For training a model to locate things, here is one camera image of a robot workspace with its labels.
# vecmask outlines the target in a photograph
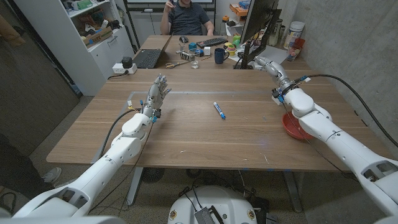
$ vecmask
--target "blue marker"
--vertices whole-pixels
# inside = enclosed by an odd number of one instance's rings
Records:
[[[214,102],[214,106],[216,107],[217,111],[220,113],[221,118],[225,119],[224,113],[221,111],[220,107],[218,106],[218,104],[216,102]]]

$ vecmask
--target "electrical outlet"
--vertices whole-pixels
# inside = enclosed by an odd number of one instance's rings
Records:
[[[112,67],[115,74],[124,74],[128,70],[128,74],[134,74],[137,71],[137,65],[134,63],[131,68],[123,68],[123,64],[116,63]]]

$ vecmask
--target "white robotic arm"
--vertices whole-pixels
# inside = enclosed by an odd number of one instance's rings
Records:
[[[256,57],[256,62],[279,85],[273,90],[273,99],[292,106],[292,114],[304,131],[326,143],[386,215],[398,215],[398,162],[377,155],[335,125],[330,114],[315,104],[296,80],[291,81],[278,63],[264,57]]]
[[[135,114],[113,139],[111,148],[74,182],[44,192],[23,206],[13,218],[65,218],[87,215],[90,208],[116,171],[141,150],[147,139],[144,126],[160,117],[160,107],[166,94],[166,77],[158,76],[150,87],[141,113]]]

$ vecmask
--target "table leg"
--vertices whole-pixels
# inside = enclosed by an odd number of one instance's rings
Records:
[[[134,203],[134,200],[136,199],[139,183],[141,181],[141,175],[142,175],[142,170],[144,168],[142,167],[136,167],[134,171],[134,175],[132,177],[129,193],[127,195],[127,204],[132,205]]]
[[[299,193],[297,192],[296,182],[294,181],[293,172],[284,171],[285,181],[287,185],[287,190],[289,191],[290,199],[293,204],[293,210],[295,212],[302,212],[303,208],[301,206]]]

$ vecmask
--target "computer monitor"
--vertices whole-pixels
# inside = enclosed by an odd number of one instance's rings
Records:
[[[251,0],[248,17],[244,23],[241,44],[248,41],[261,29],[267,27],[262,36],[260,46],[249,54],[250,46],[246,45],[243,53],[242,63],[236,68],[247,69],[248,63],[266,49],[267,40],[274,30],[275,24],[279,19],[281,10],[277,9],[279,0]]]

